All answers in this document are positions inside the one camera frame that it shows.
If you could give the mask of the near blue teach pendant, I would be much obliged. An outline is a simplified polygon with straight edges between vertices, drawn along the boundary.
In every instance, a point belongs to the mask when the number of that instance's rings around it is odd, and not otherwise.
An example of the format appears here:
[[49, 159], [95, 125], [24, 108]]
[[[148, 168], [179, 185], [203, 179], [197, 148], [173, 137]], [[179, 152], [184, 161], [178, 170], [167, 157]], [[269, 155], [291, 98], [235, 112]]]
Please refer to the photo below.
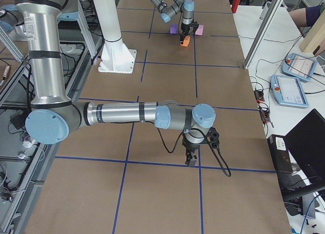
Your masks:
[[270, 85], [276, 102], [282, 106], [308, 108], [305, 93], [298, 78], [272, 75]]

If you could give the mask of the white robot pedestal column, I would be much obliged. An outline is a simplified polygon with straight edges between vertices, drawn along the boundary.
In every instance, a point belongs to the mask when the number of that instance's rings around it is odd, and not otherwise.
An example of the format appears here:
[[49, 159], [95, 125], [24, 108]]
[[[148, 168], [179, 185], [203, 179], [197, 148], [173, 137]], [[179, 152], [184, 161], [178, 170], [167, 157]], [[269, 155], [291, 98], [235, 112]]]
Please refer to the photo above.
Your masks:
[[104, 38], [99, 72], [131, 74], [137, 51], [122, 39], [115, 0], [93, 0]]

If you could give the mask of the far blue teach pendant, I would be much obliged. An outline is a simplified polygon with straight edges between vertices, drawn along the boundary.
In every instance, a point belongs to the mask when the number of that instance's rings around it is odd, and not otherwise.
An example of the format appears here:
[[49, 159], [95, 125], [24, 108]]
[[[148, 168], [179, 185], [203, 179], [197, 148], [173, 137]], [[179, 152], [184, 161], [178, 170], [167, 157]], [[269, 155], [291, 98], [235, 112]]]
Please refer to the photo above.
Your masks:
[[289, 54], [282, 63], [282, 72], [285, 75], [293, 76], [302, 82], [310, 82], [318, 62], [312, 58], [300, 54]]

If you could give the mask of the aluminium frame post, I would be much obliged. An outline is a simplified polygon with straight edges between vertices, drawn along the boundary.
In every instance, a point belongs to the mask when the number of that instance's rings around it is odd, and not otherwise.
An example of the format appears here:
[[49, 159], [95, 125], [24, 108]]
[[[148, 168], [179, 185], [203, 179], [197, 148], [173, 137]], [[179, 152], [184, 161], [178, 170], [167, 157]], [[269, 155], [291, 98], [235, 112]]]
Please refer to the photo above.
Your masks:
[[243, 68], [248, 69], [262, 40], [264, 39], [264, 36], [273, 20], [275, 17], [275, 14], [279, 7], [281, 6], [283, 0], [265, 0], [265, 3], [263, 5], [263, 20], [262, 23], [259, 27], [259, 30], [254, 38], [254, 41], [249, 49], [249, 52], [245, 58]]

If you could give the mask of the dark purple foam cube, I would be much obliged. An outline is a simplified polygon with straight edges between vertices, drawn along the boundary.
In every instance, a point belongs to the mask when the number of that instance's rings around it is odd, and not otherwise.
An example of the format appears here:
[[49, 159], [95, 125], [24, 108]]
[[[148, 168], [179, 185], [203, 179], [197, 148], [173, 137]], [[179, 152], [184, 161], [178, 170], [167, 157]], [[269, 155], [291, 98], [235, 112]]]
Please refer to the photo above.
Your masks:
[[178, 34], [178, 24], [172, 23], [170, 25], [170, 34]]

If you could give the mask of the black monitor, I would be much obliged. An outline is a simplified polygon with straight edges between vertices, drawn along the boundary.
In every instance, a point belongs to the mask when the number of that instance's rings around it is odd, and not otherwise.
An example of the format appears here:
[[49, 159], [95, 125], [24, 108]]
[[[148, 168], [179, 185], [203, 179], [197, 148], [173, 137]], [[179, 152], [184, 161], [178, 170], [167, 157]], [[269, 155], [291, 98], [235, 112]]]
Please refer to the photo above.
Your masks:
[[324, 194], [324, 117], [312, 109], [284, 137], [284, 142], [297, 164], [312, 184], [283, 193], [288, 201], [313, 192]]

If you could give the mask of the orange foam cube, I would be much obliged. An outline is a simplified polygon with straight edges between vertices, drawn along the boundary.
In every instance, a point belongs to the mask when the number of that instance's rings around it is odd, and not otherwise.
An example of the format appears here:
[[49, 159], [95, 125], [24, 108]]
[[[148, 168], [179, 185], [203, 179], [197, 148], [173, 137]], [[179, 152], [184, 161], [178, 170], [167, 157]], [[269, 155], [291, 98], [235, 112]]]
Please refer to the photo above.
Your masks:
[[180, 44], [180, 46], [187, 47], [189, 43], [190, 43], [190, 36], [189, 36], [189, 40], [184, 40], [183, 44]]

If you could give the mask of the orange black connector hub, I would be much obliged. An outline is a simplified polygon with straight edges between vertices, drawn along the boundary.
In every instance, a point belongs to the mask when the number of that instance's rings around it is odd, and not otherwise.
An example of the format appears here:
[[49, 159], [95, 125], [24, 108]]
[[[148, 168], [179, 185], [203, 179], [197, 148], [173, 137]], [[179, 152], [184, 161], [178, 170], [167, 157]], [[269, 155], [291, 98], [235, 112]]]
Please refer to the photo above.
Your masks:
[[260, 103], [260, 102], [264, 102], [265, 101], [263, 90], [255, 90], [254, 91], [254, 96], [255, 96], [255, 99], [256, 99], [256, 102], [257, 103]]

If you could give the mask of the light pink foam cube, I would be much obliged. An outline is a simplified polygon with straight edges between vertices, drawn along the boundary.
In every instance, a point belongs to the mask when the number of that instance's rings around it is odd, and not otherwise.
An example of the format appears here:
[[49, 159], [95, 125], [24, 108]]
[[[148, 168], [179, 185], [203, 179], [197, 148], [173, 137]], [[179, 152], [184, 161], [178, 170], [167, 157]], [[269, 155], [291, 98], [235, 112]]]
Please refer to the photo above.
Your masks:
[[204, 26], [203, 25], [199, 25], [199, 27], [195, 31], [195, 35], [196, 36], [202, 36], [203, 35], [203, 31], [204, 31]]

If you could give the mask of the red cylinder bottle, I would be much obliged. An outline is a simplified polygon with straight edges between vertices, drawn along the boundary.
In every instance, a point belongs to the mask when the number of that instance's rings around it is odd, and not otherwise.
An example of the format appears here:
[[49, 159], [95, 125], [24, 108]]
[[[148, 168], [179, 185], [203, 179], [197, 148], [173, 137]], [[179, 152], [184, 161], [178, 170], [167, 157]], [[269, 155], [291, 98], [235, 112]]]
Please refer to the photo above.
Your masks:
[[238, 5], [240, 4], [240, 1], [241, 0], [233, 0], [233, 3], [232, 3], [232, 13], [233, 14], [236, 13]]

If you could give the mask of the blue teach pendant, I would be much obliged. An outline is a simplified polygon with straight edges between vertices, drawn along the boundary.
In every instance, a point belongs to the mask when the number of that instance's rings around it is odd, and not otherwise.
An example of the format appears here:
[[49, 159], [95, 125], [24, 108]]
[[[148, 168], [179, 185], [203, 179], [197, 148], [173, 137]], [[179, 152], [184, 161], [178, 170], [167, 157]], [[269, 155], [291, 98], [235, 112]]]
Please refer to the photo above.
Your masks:
[[318, 62], [312, 58], [300, 54], [289, 54], [282, 63], [282, 72], [285, 75], [293, 76], [302, 82], [310, 82]]
[[270, 85], [276, 102], [282, 106], [308, 108], [305, 93], [298, 78], [272, 75]]

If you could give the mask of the seated person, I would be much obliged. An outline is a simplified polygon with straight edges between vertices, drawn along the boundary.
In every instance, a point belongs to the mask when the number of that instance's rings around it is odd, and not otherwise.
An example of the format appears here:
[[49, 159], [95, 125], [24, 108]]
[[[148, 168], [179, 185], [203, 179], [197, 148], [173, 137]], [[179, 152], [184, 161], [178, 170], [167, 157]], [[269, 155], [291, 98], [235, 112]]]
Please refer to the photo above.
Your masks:
[[312, 27], [324, 11], [323, 5], [301, 8], [289, 12], [297, 28]]

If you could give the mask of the black box with label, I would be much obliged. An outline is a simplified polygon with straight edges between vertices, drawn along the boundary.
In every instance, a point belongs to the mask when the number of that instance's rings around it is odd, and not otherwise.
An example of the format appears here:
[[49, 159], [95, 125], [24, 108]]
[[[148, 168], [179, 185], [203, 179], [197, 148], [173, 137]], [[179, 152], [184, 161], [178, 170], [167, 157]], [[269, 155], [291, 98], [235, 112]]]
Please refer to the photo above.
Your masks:
[[276, 172], [282, 174], [292, 174], [291, 161], [288, 149], [284, 142], [284, 136], [270, 135], [267, 138], [272, 162]]

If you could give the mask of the wooden board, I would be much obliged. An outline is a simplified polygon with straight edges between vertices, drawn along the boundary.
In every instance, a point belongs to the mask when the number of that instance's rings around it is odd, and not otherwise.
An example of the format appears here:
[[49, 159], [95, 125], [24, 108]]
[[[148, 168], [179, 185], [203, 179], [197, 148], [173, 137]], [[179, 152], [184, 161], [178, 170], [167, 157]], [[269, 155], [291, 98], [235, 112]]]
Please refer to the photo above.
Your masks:
[[305, 53], [321, 52], [321, 42], [324, 40], [324, 12], [310, 29], [299, 45], [300, 50]]

